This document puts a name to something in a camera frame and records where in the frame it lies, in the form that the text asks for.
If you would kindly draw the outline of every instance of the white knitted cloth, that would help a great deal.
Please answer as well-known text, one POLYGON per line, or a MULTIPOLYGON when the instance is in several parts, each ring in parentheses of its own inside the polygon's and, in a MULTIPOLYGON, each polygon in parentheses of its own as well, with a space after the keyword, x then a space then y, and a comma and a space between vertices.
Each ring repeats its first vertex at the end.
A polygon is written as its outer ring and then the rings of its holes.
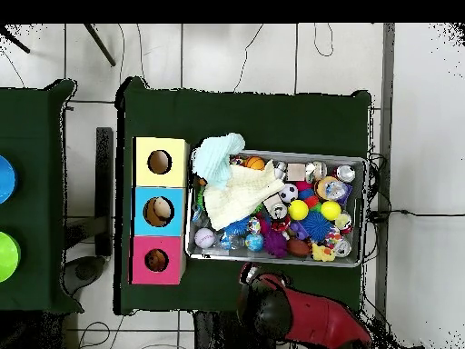
POLYGON ((220 230, 232 222, 250 215, 270 195, 284 188, 281 179, 274 176, 274 166, 269 161, 264 170, 231 165, 231 178, 226 188, 207 184, 203 192, 205 209, 212 228, 220 230))

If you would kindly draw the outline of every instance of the round hole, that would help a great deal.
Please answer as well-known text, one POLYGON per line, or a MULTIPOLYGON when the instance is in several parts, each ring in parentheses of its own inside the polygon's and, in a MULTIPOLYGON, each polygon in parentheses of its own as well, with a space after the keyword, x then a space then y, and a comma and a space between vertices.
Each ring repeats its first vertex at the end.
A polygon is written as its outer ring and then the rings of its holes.
POLYGON ((152 151, 147 165, 152 173, 166 174, 171 170, 171 156, 164 150, 152 151))
POLYGON ((153 249, 145 256, 145 266, 152 272, 162 272, 168 262, 168 255, 162 249, 153 249))
POLYGON ((151 226, 167 226, 173 217, 174 206, 168 198, 163 196, 149 199, 143 207, 143 218, 151 226))

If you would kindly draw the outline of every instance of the yellow box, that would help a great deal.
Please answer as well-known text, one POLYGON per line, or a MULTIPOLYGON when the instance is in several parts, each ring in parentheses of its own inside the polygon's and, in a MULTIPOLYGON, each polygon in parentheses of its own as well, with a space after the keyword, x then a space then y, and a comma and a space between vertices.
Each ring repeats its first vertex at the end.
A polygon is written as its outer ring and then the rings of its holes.
POLYGON ((183 139, 139 136, 134 144, 137 186, 186 187, 189 149, 183 139))

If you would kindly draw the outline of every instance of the blue box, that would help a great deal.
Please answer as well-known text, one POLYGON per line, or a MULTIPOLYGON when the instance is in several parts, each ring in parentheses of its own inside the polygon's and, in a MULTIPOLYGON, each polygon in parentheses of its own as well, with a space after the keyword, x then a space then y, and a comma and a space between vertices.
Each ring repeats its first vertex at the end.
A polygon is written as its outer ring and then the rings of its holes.
POLYGON ((185 189, 166 187, 135 187, 134 235, 181 236, 184 233, 185 189), (143 208, 152 198, 163 197, 172 203, 174 216, 165 226, 152 226, 143 217, 143 208))

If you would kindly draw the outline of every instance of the green bowl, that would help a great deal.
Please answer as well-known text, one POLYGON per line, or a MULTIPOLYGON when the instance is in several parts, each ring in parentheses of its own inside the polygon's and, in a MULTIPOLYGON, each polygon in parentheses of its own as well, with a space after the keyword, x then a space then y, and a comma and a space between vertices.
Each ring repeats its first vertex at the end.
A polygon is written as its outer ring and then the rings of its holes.
POLYGON ((16 240, 0 232, 0 283, 6 281, 15 272, 19 264, 20 249, 16 240))

